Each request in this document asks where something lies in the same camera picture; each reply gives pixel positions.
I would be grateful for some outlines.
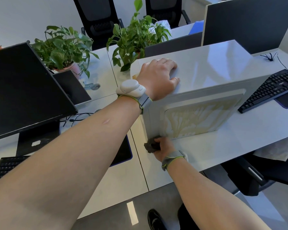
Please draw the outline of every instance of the potted plant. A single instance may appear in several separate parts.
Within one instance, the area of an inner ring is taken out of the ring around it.
[[[154,18],[151,16],[146,15],[144,19],[138,19],[142,5],[142,0],[134,1],[136,12],[131,18],[130,25],[120,28],[118,24],[114,24],[113,36],[107,42],[108,51],[111,43],[116,42],[118,46],[113,52],[112,60],[113,65],[122,67],[121,72],[130,69],[136,59],[144,58],[146,46],[160,43],[163,39],[169,40],[168,37],[171,36],[164,26],[158,23],[152,24]]]
[[[87,70],[90,63],[90,54],[93,40],[72,27],[47,26],[46,40],[36,38],[32,47],[45,63],[48,69],[56,71],[71,70],[79,79],[84,72],[90,78]]]

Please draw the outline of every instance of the forearm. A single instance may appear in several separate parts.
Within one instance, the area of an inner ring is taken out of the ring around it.
[[[34,229],[71,228],[139,114],[135,100],[120,97],[0,179],[0,224],[7,217],[1,207],[8,205],[19,224],[14,229],[25,229],[23,222],[28,228],[42,223]]]
[[[168,166],[192,219],[205,229],[270,229],[247,205],[198,173],[184,158]]]

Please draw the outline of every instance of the leg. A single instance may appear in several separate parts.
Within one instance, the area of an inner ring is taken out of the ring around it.
[[[151,230],[166,230],[160,214],[155,209],[148,212],[147,218]]]
[[[182,204],[181,207],[179,208],[177,216],[180,224],[180,230],[187,230],[187,229],[200,230],[196,225],[196,223],[191,218],[184,204]]]

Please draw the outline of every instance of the scar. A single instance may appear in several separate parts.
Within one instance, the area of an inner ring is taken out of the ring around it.
[[[103,122],[103,124],[107,124],[110,121],[110,119],[107,119]]]

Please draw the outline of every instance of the pink flower pot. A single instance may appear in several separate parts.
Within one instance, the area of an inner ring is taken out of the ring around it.
[[[75,62],[73,62],[72,65],[64,68],[64,69],[54,69],[55,71],[58,71],[58,72],[64,72],[66,70],[71,70],[72,73],[75,75],[75,77],[79,80],[80,79],[80,73],[81,73],[81,69],[79,67],[79,65]]]

